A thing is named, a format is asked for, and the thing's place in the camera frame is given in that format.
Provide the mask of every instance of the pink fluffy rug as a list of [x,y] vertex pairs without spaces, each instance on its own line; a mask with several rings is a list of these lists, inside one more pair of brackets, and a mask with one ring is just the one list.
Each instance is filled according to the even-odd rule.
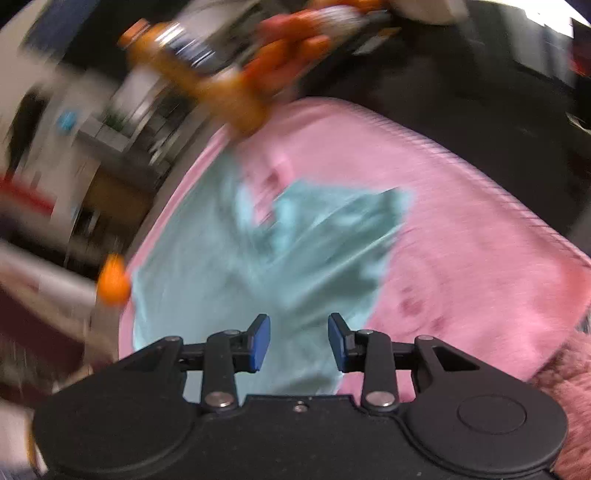
[[569,418],[569,435],[556,463],[564,480],[591,478],[591,337],[575,332],[532,379]]

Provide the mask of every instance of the circular cover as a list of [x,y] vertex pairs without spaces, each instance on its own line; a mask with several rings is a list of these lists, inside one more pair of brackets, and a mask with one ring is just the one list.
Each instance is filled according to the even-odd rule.
[[44,455],[64,471],[109,476],[149,465],[187,436],[193,414],[182,397],[117,390],[94,396],[65,391],[43,405],[34,434]]
[[566,436],[564,411],[512,377],[474,373],[446,374],[410,405],[406,422],[419,444],[461,473],[511,476],[548,466]]

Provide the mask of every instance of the orange cap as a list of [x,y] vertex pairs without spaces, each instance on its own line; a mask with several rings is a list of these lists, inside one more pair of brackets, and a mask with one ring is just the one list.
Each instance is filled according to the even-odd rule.
[[138,20],[121,35],[117,45],[123,49],[128,48],[149,27],[150,23],[145,18]]

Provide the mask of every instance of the small screw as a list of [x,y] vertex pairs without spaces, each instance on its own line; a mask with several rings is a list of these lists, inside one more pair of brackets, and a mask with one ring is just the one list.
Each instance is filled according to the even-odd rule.
[[211,392],[205,396],[205,403],[214,408],[229,407],[234,403],[234,396],[226,392]]
[[370,392],[365,396],[365,400],[374,407],[389,407],[396,401],[396,397],[390,392],[380,390]]
[[296,413],[306,413],[308,411],[308,405],[306,405],[301,400],[298,401],[297,405],[294,407],[294,411]]

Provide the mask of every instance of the red object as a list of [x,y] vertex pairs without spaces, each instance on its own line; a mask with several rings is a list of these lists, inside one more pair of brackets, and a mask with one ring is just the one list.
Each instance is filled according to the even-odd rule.
[[0,177],[0,195],[5,194],[36,212],[51,216],[56,203],[36,190],[19,184],[12,176]]

